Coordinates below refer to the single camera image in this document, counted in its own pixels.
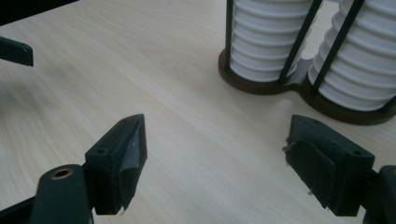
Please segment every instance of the white spool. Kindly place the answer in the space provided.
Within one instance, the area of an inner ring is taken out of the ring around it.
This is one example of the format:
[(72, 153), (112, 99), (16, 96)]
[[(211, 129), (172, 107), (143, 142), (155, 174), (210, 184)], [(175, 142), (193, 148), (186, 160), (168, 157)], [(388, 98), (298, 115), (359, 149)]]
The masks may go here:
[[(312, 2), (234, 0), (230, 61), (233, 71), (252, 81), (277, 80)], [(288, 76), (294, 72), (305, 45), (304, 41)]]
[[(343, 0), (308, 72), (313, 84), (353, 0)], [(396, 95), (396, 1), (366, 0), (319, 92), (348, 109), (374, 111)]]

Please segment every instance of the black vertical rod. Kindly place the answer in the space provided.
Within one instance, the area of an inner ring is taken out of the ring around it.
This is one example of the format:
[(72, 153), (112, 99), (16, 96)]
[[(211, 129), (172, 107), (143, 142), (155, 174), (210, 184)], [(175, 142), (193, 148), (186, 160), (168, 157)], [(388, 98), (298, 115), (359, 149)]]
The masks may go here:
[(322, 2), (323, 0), (314, 0), (312, 2), (311, 8), (309, 8), (308, 13), (306, 14), (305, 20), (303, 22), (303, 26), (301, 27), (300, 32), (298, 33), (297, 38), (294, 41), (293, 47), (291, 48), (288, 59), (286, 60), (285, 65), (283, 66), (282, 72), (280, 72), (280, 76), (279, 79), (277, 80), (277, 83), (282, 84), (285, 81), (286, 76), (288, 75), (288, 72), (291, 68), (291, 64), (293, 63), (298, 53), (298, 50), (300, 49), (300, 46), (303, 44), (306, 33), (308, 33), (309, 27), (311, 27), (311, 24), (315, 16), (317, 15)]
[(230, 69), (231, 39), (233, 34), (233, 0), (227, 0), (227, 15), (225, 24), (225, 59), (224, 69)]
[(355, 21), (356, 17), (358, 16), (358, 13), (361, 10), (363, 3), (364, 0), (355, 0), (353, 2), (352, 7), (350, 8), (349, 12), (346, 15), (346, 19), (343, 25), (341, 26), (340, 32), (335, 38), (334, 43), (332, 44), (332, 48), (330, 49), (329, 54), (327, 55), (327, 58), (323, 63), (323, 66), (320, 68), (318, 77), (315, 80), (315, 83), (311, 90), (312, 93), (318, 93), (319, 86), (323, 82), (327, 72), (329, 71), (332, 62), (334, 61), (335, 56), (338, 53), (338, 50), (343, 45), (343, 42), (347, 37), (347, 33), (350, 27), (353, 25), (353, 22)]

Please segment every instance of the screw hole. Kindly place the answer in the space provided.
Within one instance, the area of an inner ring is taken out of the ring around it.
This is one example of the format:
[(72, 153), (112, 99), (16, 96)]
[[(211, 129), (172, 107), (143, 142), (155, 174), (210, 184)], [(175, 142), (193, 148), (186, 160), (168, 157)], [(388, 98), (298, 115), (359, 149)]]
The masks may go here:
[(98, 153), (99, 154), (105, 154), (105, 153), (107, 153), (107, 149), (106, 148), (99, 148)]
[(71, 174), (73, 174), (73, 170), (70, 168), (65, 168), (65, 169), (56, 171), (55, 173), (52, 174), (52, 176), (50, 178), (53, 180), (58, 180), (58, 179), (66, 178), (66, 177), (70, 176)]

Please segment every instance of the light wood surface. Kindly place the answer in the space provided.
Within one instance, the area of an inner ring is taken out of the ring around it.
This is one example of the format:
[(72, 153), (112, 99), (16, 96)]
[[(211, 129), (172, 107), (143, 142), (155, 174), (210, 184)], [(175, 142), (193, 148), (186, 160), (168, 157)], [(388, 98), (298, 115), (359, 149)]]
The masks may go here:
[[(361, 223), (335, 217), (285, 162), (290, 117), (319, 119), (396, 162), (396, 119), (361, 127), (322, 116), (296, 93), (243, 93), (219, 76), (224, 0), (81, 0), (0, 27), (35, 67), (0, 61), (0, 210), (84, 153), (118, 120), (146, 116), (148, 161), (130, 208), (95, 223)], [(318, 51), (325, 2), (304, 52)]]

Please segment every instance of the wood grain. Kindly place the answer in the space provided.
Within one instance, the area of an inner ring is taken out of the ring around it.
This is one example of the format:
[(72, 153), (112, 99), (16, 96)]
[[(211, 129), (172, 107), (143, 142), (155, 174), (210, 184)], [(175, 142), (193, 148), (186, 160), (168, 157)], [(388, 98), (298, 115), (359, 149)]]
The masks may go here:
[[(0, 62), (0, 209), (84, 153), (119, 119), (146, 116), (148, 161), (132, 205), (95, 223), (361, 223), (335, 217), (287, 167), (290, 117), (319, 119), (394, 164), (396, 120), (326, 118), (296, 93), (256, 96), (219, 76), (225, 1), (82, 0), (0, 27), (35, 67)], [(305, 58), (337, 9), (325, 2)]]

